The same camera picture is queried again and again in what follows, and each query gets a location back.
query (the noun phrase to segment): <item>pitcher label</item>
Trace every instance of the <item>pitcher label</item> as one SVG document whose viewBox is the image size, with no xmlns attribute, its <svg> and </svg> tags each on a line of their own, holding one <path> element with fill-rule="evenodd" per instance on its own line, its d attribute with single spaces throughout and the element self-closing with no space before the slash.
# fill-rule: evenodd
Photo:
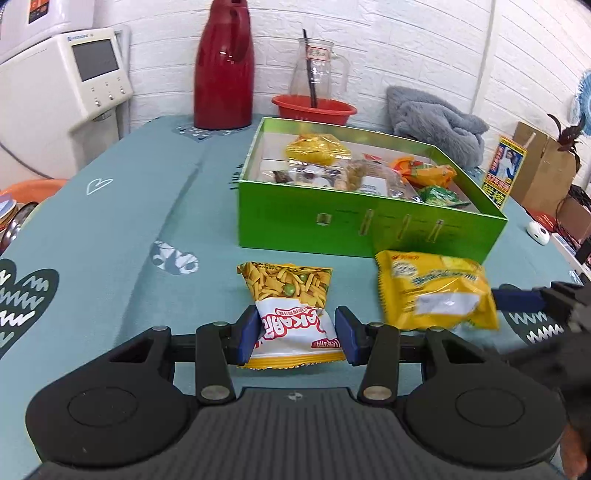
<svg viewBox="0 0 591 480">
<path fill-rule="evenodd" d="M 329 61 L 330 50 L 322 47 L 308 47 L 306 58 L 308 60 Z"/>
</svg>

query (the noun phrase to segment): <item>gray towel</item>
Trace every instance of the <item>gray towel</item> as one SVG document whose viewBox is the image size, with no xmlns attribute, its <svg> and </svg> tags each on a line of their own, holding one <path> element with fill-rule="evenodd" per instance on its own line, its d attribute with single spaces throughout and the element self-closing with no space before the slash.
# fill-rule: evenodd
<svg viewBox="0 0 591 480">
<path fill-rule="evenodd" d="M 489 128 L 482 119 L 412 88 L 388 87 L 387 98 L 394 135 L 435 145 L 464 170 L 482 163 Z"/>
</svg>

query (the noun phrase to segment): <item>hand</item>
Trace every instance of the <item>hand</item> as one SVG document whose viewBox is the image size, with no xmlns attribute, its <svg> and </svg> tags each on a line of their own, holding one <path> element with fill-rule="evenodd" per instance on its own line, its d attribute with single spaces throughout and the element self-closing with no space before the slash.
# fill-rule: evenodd
<svg viewBox="0 0 591 480">
<path fill-rule="evenodd" d="M 560 456 L 567 478 L 577 478 L 587 471 L 587 454 L 579 432 L 568 425 L 560 441 Z"/>
</svg>

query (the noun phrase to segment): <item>green box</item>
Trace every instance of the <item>green box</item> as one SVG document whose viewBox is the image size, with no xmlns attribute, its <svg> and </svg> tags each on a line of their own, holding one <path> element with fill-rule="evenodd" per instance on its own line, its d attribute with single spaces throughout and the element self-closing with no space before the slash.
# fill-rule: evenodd
<svg viewBox="0 0 591 480">
<path fill-rule="evenodd" d="M 363 145 L 357 148 L 366 153 L 387 148 L 451 165 L 457 171 L 454 182 L 473 203 L 473 211 L 252 180 L 259 178 L 261 162 L 285 160 L 287 143 L 312 132 L 333 134 L 348 146 Z M 507 223 L 480 187 L 437 147 L 358 128 L 279 118 L 263 118 L 258 127 L 239 178 L 238 203 L 242 247 L 351 257 L 392 249 L 482 263 Z"/>
</svg>

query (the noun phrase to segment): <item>white appliance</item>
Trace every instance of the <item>white appliance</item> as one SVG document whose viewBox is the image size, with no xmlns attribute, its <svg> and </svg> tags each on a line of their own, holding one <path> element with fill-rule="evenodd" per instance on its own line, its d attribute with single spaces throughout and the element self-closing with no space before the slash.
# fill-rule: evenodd
<svg viewBox="0 0 591 480">
<path fill-rule="evenodd" d="M 540 245 L 548 245 L 550 241 L 550 234 L 542 225 L 538 222 L 530 222 L 527 226 L 527 233 Z"/>
<path fill-rule="evenodd" d="M 0 0 L 0 63 L 46 38 L 92 28 L 94 13 L 95 0 Z"/>
<path fill-rule="evenodd" d="M 112 28 L 56 35 L 0 64 L 0 142 L 69 179 L 117 142 L 115 107 L 131 96 Z M 0 148 L 0 188 L 36 178 Z"/>
</svg>

